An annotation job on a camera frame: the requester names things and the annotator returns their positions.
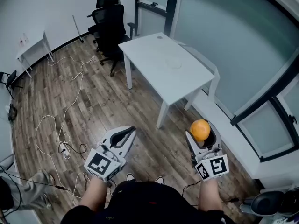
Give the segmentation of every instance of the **small white desk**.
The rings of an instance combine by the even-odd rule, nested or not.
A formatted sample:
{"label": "small white desk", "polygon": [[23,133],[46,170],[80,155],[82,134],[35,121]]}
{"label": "small white desk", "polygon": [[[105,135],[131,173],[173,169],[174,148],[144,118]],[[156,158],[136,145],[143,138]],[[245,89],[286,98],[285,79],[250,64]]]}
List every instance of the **small white desk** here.
{"label": "small white desk", "polygon": [[163,99],[157,128],[171,104],[188,94],[188,110],[201,86],[214,78],[202,63],[163,33],[157,33],[119,44],[124,53],[128,88],[132,88],[130,61]]}
{"label": "small white desk", "polygon": [[52,61],[54,61],[54,60],[52,57],[53,54],[51,52],[51,49],[50,49],[50,46],[48,43],[48,39],[47,39],[45,31],[43,29],[40,29],[40,30],[35,29],[32,32],[32,34],[28,36],[28,39],[29,39],[28,43],[26,43],[23,47],[20,48],[20,50],[18,51],[18,54],[16,55],[15,58],[21,63],[21,65],[23,66],[26,73],[30,76],[30,78],[32,78],[32,76],[29,74],[29,72],[27,71],[26,67],[23,64],[23,61],[25,61],[27,63],[27,65],[29,66],[29,68],[32,70],[29,62],[27,61],[27,59],[24,56],[26,51],[28,51],[31,47],[33,47],[37,43],[42,42],[47,53],[49,54],[49,57],[51,58]]}

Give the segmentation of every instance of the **table top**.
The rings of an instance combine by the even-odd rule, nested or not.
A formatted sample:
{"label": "table top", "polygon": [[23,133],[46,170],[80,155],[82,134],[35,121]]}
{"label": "table top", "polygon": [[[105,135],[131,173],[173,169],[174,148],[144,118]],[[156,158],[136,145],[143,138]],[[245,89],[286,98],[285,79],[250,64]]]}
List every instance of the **table top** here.
{"label": "table top", "polygon": [[33,29],[32,31],[29,31],[28,34],[26,33],[26,36],[28,37],[28,43],[26,43],[23,47],[21,47],[18,50],[18,53],[16,55],[16,59],[18,59],[21,55],[23,55],[26,51],[28,51],[31,47],[33,47],[35,44],[40,42],[43,39],[43,34],[45,30],[44,29]]}
{"label": "table top", "polygon": [[214,75],[163,33],[119,44],[162,99],[171,105],[214,78]]}

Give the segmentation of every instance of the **shoe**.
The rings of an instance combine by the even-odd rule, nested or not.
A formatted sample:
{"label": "shoe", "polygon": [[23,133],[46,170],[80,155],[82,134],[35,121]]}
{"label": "shoe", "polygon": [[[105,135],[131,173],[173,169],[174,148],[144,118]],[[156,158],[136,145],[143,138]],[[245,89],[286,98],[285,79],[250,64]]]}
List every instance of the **shoe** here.
{"label": "shoe", "polygon": [[55,185],[55,178],[51,175],[51,174],[49,174],[49,183],[51,183],[52,185]]}
{"label": "shoe", "polygon": [[159,183],[159,184],[164,184],[164,178],[163,177],[158,177],[155,182]]}
{"label": "shoe", "polygon": [[43,194],[43,197],[44,197],[44,199],[46,201],[46,208],[47,209],[52,209],[52,205],[51,205],[51,203],[50,203],[50,201],[48,199],[48,196],[46,194]]}
{"label": "shoe", "polygon": [[127,181],[131,181],[131,180],[135,180],[135,177],[134,177],[133,174],[128,173],[128,174],[127,174]]}

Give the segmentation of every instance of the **black shirt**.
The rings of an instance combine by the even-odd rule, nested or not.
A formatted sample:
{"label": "black shirt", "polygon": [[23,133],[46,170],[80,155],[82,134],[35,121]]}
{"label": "black shirt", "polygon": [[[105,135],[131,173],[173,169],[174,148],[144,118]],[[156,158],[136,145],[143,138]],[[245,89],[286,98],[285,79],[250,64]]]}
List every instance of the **black shirt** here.
{"label": "black shirt", "polygon": [[61,224],[73,223],[199,223],[233,224],[223,211],[208,212],[191,206],[175,189],[156,182],[123,182],[109,206],[95,213],[86,206],[71,209]]}
{"label": "black shirt", "polygon": [[1,210],[8,210],[13,206],[14,200],[9,185],[0,177],[0,208]]}

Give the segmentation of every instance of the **black office chair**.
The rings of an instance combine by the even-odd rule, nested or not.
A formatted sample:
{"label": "black office chair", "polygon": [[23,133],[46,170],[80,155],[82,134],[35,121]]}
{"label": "black office chair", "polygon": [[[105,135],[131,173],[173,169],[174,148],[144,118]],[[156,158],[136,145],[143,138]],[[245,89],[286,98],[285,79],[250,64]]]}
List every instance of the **black office chair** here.
{"label": "black office chair", "polygon": [[[7,75],[7,81],[6,81],[6,83],[2,82],[2,79],[3,79],[3,75],[4,75],[4,74]],[[10,74],[7,74],[7,73],[5,73],[5,72],[0,72],[0,83],[5,84],[6,89],[8,90],[8,92],[9,92],[11,98],[14,98],[14,97],[12,96],[12,94],[10,93],[10,91],[9,91],[9,89],[8,89],[9,86],[10,86],[10,88],[11,88],[12,90],[13,90],[15,87],[23,88],[23,87],[20,87],[20,86],[17,86],[17,85],[14,84],[14,80],[15,80],[15,78],[18,77],[16,74],[17,74],[17,71],[16,71],[16,70],[15,70],[11,75],[10,75]]]}
{"label": "black office chair", "polygon": [[[102,7],[107,7],[107,6],[112,6],[115,4],[118,4],[119,1],[118,0],[97,0],[97,4],[96,4],[96,8],[102,8]],[[96,27],[92,26],[88,29],[89,33],[92,34],[94,36],[94,40],[93,43],[96,43],[96,40],[100,38],[99,33],[96,31]]]}
{"label": "black office chair", "polygon": [[123,52],[118,47],[118,44],[130,41],[133,36],[135,25],[128,23],[130,26],[130,37],[126,35],[126,30],[123,26],[124,6],[121,4],[102,7],[94,10],[92,13],[93,19],[99,23],[96,25],[96,30],[100,35],[100,39],[96,39],[99,50],[106,57],[100,60],[100,64],[104,65],[104,61],[113,60],[113,65],[110,71],[110,76],[113,76],[113,70],[119,60],[123,60]]}

